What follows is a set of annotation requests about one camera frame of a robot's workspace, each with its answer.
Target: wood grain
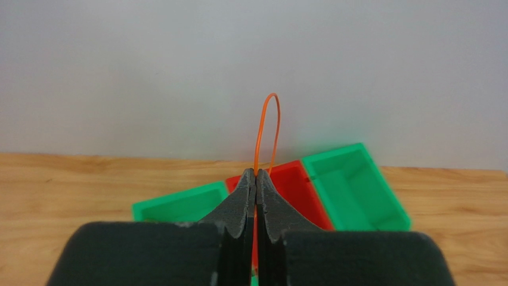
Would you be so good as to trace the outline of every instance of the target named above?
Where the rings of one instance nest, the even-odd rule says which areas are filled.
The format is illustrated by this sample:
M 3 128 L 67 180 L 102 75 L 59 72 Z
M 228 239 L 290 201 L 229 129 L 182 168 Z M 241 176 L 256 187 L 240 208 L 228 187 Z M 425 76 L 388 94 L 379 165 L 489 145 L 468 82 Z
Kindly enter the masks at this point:
M 68 237 L 131 204 L 223 180 L 251 163 L 0 154 L 0 285 L 44 285 Z M 385 167 L 413 229 L 442 248 L 457 285 L 508 285 L 501 171 Z

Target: white wall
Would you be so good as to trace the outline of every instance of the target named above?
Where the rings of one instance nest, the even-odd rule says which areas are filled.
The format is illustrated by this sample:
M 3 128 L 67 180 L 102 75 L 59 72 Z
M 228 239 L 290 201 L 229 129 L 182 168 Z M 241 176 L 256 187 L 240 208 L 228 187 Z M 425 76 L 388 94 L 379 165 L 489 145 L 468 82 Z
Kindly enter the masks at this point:
M 508 169 L 508 1 L 0 0 L 0 151 Z M 262 160 L 270 157 L 270 108 Z

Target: green box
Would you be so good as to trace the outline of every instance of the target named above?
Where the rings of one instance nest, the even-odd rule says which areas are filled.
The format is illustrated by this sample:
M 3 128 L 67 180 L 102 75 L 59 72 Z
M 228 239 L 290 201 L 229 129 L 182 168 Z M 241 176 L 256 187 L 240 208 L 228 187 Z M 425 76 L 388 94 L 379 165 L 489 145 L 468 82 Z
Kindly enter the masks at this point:
M 135 203 L 132 213 L 135 221 L 197 222 L 227 196 L 226 185 L 220 181 Z
M 308 156 L 302 163 L 335 229 L 410 229 L 410 218 L 363 144 Z

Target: gray wall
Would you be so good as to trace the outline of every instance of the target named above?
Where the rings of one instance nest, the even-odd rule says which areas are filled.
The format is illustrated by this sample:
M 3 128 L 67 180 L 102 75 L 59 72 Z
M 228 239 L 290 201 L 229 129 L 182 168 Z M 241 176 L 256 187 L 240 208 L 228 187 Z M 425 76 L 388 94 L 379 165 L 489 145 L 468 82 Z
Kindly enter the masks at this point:
M 0 151 L 508 169 L 508 1 L 0 0 Z M 270 157 L 275 108 L 261 160 Z

